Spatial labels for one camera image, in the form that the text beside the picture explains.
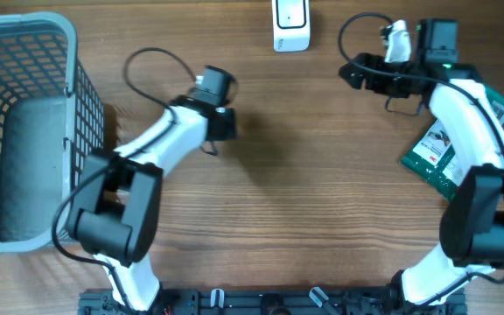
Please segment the green 3M gloves package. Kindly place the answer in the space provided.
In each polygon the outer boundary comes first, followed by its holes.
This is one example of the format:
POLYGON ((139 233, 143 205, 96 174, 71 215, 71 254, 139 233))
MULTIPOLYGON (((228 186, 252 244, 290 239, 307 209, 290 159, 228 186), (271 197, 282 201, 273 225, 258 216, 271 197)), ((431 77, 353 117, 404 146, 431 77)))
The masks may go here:
POLYGON ((463 181, 463 171, 444 126, 436 120, 400 163, 451 200, 463 181))

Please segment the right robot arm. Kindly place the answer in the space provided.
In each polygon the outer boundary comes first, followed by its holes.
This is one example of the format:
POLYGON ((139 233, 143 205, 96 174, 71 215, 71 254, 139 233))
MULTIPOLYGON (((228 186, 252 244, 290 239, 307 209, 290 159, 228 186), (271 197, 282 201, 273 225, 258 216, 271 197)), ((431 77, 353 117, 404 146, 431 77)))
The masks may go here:
POLYGON ((423 312, 443 305, 472 280, 504 284, 504 129, 477 68, 458 60, 458 24, 420 21, 416 41, 402 20, 381 28, 382 56, 347 57, 339 76, 352 88, 388 98, 417 95, 449 137, 463 180, 444 211, 438 245, 400 272, 387 311, 423 312))

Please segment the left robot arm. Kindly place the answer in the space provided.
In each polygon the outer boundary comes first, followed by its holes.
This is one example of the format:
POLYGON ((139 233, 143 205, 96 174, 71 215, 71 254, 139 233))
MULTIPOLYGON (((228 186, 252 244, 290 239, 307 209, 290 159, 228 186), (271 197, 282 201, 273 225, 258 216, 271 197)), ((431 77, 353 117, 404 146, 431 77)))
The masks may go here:
POLYGON ((112 287, 80 295, 80 314, 158 313, 161 284, 148 251, 158 227, 162 182, 204 143, 236 137, 228 105, 235 77, 206 66, 195 88, 171 101, 141 136, 86 159, 66 231, 101 265, 112 287))

